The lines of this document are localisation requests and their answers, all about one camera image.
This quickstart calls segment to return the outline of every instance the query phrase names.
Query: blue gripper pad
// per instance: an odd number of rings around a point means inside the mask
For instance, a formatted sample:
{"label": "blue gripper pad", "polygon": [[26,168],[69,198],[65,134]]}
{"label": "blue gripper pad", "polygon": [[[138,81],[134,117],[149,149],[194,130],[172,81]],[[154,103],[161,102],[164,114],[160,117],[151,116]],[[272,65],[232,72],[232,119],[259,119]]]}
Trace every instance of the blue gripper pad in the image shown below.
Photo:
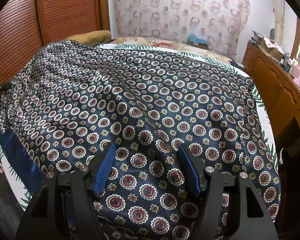
{"label": "blue gripper pad", "polygon": [[201,163],[200,158],[195,159],[184,144],[181,144],[178,148],[178,159],[190,191],[198,197],[207,187],[207,181],[203,173],[205,168],[203,162]]}
{"label": "blue gripper pad", "polygon": [[98,172],[96,173],[95,184],[93,188],[93,193],[95,195],[98,195],[106,186],[109,173],[111,171],[112,165],[115,160],[115,152],[116,152],[116,148],[115,148],[115,144],[113,143],[109,147],[108,152],[106,153],[102,163],[99,166]]}

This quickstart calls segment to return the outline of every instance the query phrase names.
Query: ribbed blue pad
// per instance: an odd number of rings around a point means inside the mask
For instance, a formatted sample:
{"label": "ribbed blue pad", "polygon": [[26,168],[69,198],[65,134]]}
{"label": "ribbed blue pad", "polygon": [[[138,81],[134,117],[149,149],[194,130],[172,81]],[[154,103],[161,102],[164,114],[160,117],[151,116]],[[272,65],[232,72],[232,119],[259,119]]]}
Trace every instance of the ribbed blue pad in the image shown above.
{"label": "ribbed blue pad", "polygon": [[93,192],[95,195],[98,195],[106,186],[112,165],[115,160],[115,144],[113,143],[109,151],[107,152],[103,162],[101,163],[99,170],[96,174],[96,181],[94,184]]}
{"label": "ribbed blue pad", "polygon": [[189,188],[191,192],[198,197],[201,193],[199,176],[195,171],[185,149],[181,145],[179,146],[178,153],[178,159],[182,165],[182,172],[188,182]]}

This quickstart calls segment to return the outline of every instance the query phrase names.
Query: rolled yellow blanket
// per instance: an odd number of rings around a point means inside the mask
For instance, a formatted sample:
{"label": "rolled yellow blanket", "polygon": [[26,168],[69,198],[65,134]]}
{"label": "rolled yellow blanket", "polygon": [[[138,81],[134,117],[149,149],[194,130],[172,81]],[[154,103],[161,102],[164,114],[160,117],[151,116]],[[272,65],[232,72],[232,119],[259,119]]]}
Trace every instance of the rolled yellow blanket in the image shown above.
{"label": "rolled yellow blanket", "polygon": [[94,31],[84,34],[77,34],[66,38],[66,40],[77,41],[87,46],[94,46],[98,43],[107,43],[111,40],[110,31]]}

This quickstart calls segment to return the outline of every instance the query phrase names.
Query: wooden desk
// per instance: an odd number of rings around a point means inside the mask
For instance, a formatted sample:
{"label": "wooden desk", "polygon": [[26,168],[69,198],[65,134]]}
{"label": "wooden desk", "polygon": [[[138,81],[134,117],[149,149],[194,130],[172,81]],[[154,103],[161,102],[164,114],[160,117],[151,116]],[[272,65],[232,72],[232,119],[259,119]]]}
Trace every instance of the wooden desk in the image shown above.
{"label": "wooden desk", "polygon": [[277,149],[300,138],[300,89],[292,76],[258,47],[248,43],[243,66],[267,110]]}

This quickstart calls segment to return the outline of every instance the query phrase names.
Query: metal screw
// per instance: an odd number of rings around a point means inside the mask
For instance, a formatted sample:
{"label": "metal screw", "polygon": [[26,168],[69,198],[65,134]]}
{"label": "metal screw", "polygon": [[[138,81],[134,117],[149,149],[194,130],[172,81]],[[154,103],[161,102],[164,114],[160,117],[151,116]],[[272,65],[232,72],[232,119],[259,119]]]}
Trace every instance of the metal screw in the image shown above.
{"label": "metal screw", "polygon": [[47,173],[46,176],[47,176],[47,178],[51,179],[51,178],[54,177],[54,172],[53,172],[53,171],[50,171],[50,172]]}
{"label": "metal screw", "polygon": [[240,172],[240,177],[246,179],[248,177],[248,174],[245,172]]}
{"label": "metal screw", "polygon": [[80,171],[87,171],[89,167],[87,165],[83,165],[80,167]]}
{"label": "metal screw", "polygon": [[214,172],[214,168],[211,166],[208,166],[208,167],[206,167],[206,171],[209,173],[212,173],[212,172]]}

